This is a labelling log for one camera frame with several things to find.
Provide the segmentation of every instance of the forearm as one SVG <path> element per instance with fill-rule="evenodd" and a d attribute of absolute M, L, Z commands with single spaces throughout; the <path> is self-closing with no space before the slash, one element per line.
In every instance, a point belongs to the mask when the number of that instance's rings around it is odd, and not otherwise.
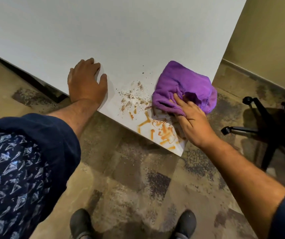
<path fill-rule="evenodd" d="M 64 120 L 80 138 L 84 127 L 89 118 L 98 109 L 99 105 L 91 100 L 79 100 L 69 106 L 58 111 L 49 113 L 48 116 L 53 116 Z"/>
<path fill-rule="evenodd" d="M 285 187 L 219 138 L 203 151 L 221 173 L 257 236 L 267 238 Z"/>

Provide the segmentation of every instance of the stained floor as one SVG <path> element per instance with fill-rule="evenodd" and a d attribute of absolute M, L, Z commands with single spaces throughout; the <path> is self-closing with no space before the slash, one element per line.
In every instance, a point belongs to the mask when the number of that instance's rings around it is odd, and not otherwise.
<path fill-rule="evenodd" d="M 226 125 L 260 126 L 242 104 L 244 96 L 259 97 L 272 113 L 281 114 L 285 90 L 223 64 L 213 85 L 218 90 L 217 107 L 208 116 L 213 129 L 258 165 L 264 142 L 223 136 L 220 130 Z M 47 113 L 68 104 L 68 99 L 54 104 L 0 65 L 0 118 Z M 81 148 L 82 161 L 67 190 L 32 239 L 71 238 L 69 219 L 81 207 L 91 214 L 97 238 L 168 238 L 186 208 L 198 221 L 192 238 L 256 238 L 220 173 L 192 144 L 178 157 L 96 112 Z M 268 173 L 285 185 L 284 152 L 276 151 Z"/>

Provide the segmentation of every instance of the baseboard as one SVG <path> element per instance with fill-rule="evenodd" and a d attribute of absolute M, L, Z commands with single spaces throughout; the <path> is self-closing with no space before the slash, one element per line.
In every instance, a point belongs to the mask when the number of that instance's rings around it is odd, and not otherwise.
<path fill-rule="evenodd" d="M 234 64 L 234 63 L 232 63 L 232 62 L 230 62 L 228 60 L 222 59 L 221 63 L 234 68 L 236 71 L 238 71 L 240 73 L 243 73 L 243 74 L 249 76 L 250 78 L 252 78 L 254 80 L 260 80 L 262 82 L 275 85 L 275 86 L 280 87 L 280 88 L 285 90 L 285 88 L 283 86 L 280 86 L 280 85 L 278 85 L 278 84 L 276 84 L 276 83 L 274 83 L 274 82 L 272 82 L 270 80 L 267 80 L 266 78 L 264 78 L 262 76 L 259 76 L 259 75 L 255 74 L 255 73 L 253 73 L 253 72 L 251 72 L 251 71 L 249 71 L 247 69 L 244 69 L 244 68 L 240 67 L 239 65 L 236 65 L 236 64 Z"/>

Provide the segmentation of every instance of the wall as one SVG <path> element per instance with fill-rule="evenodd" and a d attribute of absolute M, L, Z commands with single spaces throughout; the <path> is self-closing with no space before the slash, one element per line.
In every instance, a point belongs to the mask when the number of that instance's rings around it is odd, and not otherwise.
<path fill-rule="evenodd" d="M 285 0 L 247 0 L 224 59 L 285 88 Z"/>

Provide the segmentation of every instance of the purple microfiber cloth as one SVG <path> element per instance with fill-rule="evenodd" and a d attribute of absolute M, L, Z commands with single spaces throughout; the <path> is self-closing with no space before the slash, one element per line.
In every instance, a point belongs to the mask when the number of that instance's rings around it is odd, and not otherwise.
<path fill-rule="evenodd" d="M 217 104 L 217 91 L 207 76 L 193 72 L 176 61 L 170 61 L 160 75 L 152 95 L 152 105 L 168 113 L 186 116 L 176 104 L 173 94 L 180 99 L 185 95 L 205 114 L 211 112 Z"/>

